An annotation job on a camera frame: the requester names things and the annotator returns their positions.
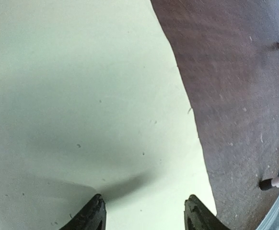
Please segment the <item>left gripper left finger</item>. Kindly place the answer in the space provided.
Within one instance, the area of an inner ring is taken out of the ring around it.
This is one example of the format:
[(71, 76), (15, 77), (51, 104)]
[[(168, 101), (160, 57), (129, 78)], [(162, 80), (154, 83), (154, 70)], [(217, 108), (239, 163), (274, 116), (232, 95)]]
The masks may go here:
[(100, 194), (96, 194), (60, 230), (105, 230), (105, 226), (105, 201)]

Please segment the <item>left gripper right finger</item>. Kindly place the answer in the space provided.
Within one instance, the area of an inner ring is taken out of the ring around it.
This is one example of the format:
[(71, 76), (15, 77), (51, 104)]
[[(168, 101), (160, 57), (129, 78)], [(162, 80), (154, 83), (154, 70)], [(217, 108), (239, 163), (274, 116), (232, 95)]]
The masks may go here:
[(196, 195), (185, 201), (185, 230), (228, 230)]

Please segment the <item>yellow paper sheet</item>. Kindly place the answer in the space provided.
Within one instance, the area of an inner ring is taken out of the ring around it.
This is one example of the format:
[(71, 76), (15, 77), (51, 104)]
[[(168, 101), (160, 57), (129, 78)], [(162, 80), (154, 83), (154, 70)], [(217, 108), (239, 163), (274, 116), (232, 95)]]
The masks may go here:
[(109, 230), (216, 214), (194, 112), (149, 0), (0, 0), (0, 230), (58, 230), (95, 194)]

